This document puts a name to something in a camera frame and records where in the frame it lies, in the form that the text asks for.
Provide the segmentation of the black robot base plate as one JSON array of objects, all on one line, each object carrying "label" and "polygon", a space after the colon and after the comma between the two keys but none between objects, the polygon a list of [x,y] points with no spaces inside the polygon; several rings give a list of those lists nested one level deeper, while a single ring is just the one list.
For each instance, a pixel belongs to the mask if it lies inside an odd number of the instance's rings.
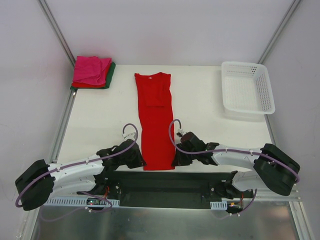
[{"label": "black robot base plate", "polygon": [[95,178],[92,195],[106,194],[122,207],[209,209],[228,198],[223,190],[232,173],[114,171]]}]

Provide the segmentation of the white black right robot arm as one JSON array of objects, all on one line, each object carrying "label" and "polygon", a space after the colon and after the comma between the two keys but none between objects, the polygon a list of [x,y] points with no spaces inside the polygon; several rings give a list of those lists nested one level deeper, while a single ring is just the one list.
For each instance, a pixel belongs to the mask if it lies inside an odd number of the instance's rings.
[{"label": "white black right robot arm", "polygon": [[179,131],[180,143],[172,166],[189,166],[194,160],[204,165],[235,166],[245,171],[233,171],[214,190],[217,195],[233,199],[248,190],[269,189],[289,196],[299,180],[300,165],[277,146],[266,143],[261,148],[229,148],[226,145],[204,143],[193,132]]}]

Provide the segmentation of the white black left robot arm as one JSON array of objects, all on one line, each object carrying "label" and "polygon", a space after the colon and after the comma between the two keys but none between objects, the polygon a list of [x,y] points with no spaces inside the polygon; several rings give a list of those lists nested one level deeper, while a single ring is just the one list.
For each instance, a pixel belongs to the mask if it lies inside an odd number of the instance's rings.
[{"label": "white black left robot arm", "polygon": [[77,192],[99,195],[106,189],[107,174],[120,166],[129,169],[146,166],[138,144],[132,139],[69,163],[47,164],[43,159],[37,160],[15,180],[18,192],[15,206],[31,211],[54,197]]}]

